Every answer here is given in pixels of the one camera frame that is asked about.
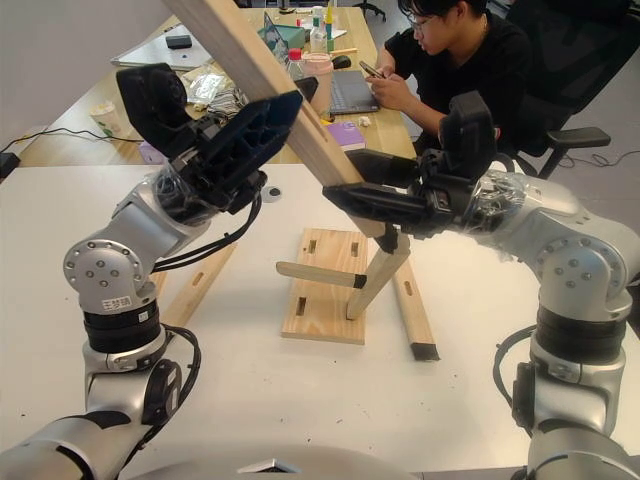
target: black cable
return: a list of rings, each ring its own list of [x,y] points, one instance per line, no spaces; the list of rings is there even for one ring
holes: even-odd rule
[[[191,250],[190,252],[187,252],[175,257],[167,258],[166,260],[162,260],[160,262],[156,262],[153,268],[153,271],[164,272],[167,270],[186,267],[187,265],[191,265],[192,263],[198,262],[203,258],[206,258],[209,255],[212,255],[222,250],[226,246],[240,239],[240,237],[242,237],[242,235],[246,233],[246,231],[249,229],[251,224],[258,217],[258,213],[260,213],[261,207],[262,207],[262,197],[258,195],[251,204],[251,210],[249,211],[249,216],[247,217],[247,221],[240,228],[238,228],[238,230],[236,230],[231,234],[225,234],[223,238],[216,240],[215,242],[211,242],[202,247]]]
[[[600,155],[599,153],[592,153],[590,160],[585,160],[583,158],[576,158],[570,155],[565,155],[562,158],[562,160],[568,160],[569,164],[563,165],[562,161],[560,161],[558,165],[562,168],[574,168],[576,164],[580,162],[580,163],[586,163],[589,166],[597,167],[597,168],[615,167],[620,162],[622,162],[622,160],[624,160],[626,157],[628,157],[629,155],[633,155],[634,153],[640,153],[640,150],[631,150],[630,152],[623,153],[618,157],[617,160],[614,160],[613,162],[609,160],[607,157]]]
[[[202,362],[202,351],[200,350],[200,345],[198,344],[198,338],[191,330],[183,327],[174,327],[165,324],[162,325],[164,326],[166,331],[170,332],[173,335],[181,336],[193,346],[193,357],[191,359],[191,363],[187,365],[187,368],[189,369],[189,375],[187,375],[187,379],[184,381],[184,385],[182,386],[180,394],[178,395],[177,409],[179,409],[191,393],[191,390],[193,389],[193,386],[198,379],[200,364]],[[172,340],[173,336],[169,337],[168,342],[171,342]],[[144,435],[144,437],[142,437],[142,440],[140,440],[135,448],[131,451],[122,468],[127,466],[131,459],[135,456],[135,454],[142,450],[147,443],[149,443],[158,433],[160,433],[165,425],[157,425],[150,428],[149,431]]]
[[[504,359],[505,355],[511,350],[516,343],[521,342],[522,340],[526,340],[531,336],[531,333],[536,329],[535,325],[530,325],[522,330],[518,330],[515,333],[512,333],[504,341],[499,344],[496,350],[496,354],[493,357],[493,382],[496,384],[496,388],[500,392],[500,394],[504,397],[509,405],[509,408],[513,408],[513,399],[506,387],[504,386],[504,382],[502,381],[502,374],[500,373],[500,364]],[[525,428],[525,431],[529,436],[531,436],[531,430]]]
[[[11,145],[13,145],[14,143],[18,143],[18,142],[22,142],[23,140],[29,140],[31,138],[35,138],[39,135],[49,135],[52,133],[56,133],[56,132],[67,132],[70,133],[72,135],[82,135],[83,133],[87,133],[89,135],[91,135],[93,138],[95,138],[96,140],[120,140],[121,142],[133,142],[133,143],[141,143],[143,142],[143,140],[134,140],[131,138],[121,138],[121,137],[114,137],[112,135],[96,135],[93,132],[90,132],[89,130],[69,130],[68,128],[65,127],[59,127],[59,128],[54,128],[53,130],[43,130],[42,132],[37,132],[34,133],[32,135],[27,135],[26,137],[20,137],[20,138],[16,138],[14,140],[11,140],[6,147],[4,147],[2,150],[0,150],[0,153],[4,153],[9,147],[11,147]]]
[[[511,475],[511,480],[526,480],[527,478],[527,467],[522,467],[519,470],[513,472]]]

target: purple book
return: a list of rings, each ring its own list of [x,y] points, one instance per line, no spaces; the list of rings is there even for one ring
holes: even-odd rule
[[[327,125],[327,128],[345,152],[365,148],[366,146],[364,137],[353,122],[332,123]]]

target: white table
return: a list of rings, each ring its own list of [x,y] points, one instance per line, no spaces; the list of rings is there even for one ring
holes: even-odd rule
[[[62,258],[153,170],[24,168],[0,187],[1,448],[82,412],[85,333]],[[122,478],[248,442],[344,447],[407,471],[524,464],[528,438],[494,387],[491,366],[496,343],[535,321],[537,284],[527,268],[456,234],[413,241],[439,362],[413,360],[389,285],[368,310],[365,346],[283,339],[290,279],[276,273],[275,262],[295,261],[304,227],[354,227],[304,166],[265,171],[283,197],[264,205],[189,324],[203,349],[198,383]],[[216,217],[203,241],[244,215]],[[183,270],[169,276],[161,307],[188,277]],[[633,333],[625,348],[614,438],[638,454],[640,384],[633,378],[640,346]],[[524,342],[505,360],[507,386],[527,353]]]

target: hand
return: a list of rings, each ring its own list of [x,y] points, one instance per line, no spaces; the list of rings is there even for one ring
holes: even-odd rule
[[[409,91],[407,82],[395,73],[384,79],[367,77],[366,80],[371,84],[373,96],[383,107],[404,111],[416,100]]]
[[[384,78],[389,78],[394,73],[394,69],[391,65],[382,65],[377,69],[377,71]]]

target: chair armrest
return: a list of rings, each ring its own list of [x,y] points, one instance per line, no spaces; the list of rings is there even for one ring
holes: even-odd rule
[[[575,128],[547,132],[552,148],[604,147],[611,143],[611,137],[598,127]]]

